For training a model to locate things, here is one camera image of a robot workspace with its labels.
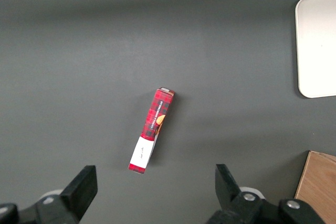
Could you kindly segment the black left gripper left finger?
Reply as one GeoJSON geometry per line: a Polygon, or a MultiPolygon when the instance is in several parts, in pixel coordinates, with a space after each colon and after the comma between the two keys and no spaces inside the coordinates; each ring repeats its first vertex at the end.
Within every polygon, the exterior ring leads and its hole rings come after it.
{"type": "Polygon", "coordinates": [[[79,223],[97,192],[96,167],[87,165],[60,193],[49,193],[26,209],[1,204],[1,223],[79,223]]]}

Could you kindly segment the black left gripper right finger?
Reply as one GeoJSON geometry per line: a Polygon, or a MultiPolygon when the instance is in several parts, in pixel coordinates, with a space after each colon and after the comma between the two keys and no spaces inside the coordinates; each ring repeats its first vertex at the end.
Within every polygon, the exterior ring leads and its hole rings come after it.
{"type": "Polygon", "coordinates": [[[260,191],[240,188],[225,164],[216,165],[215,191],[221,210],[207,223],[324,223],[302,200],[282,199],[273,205],[260,191]]]}

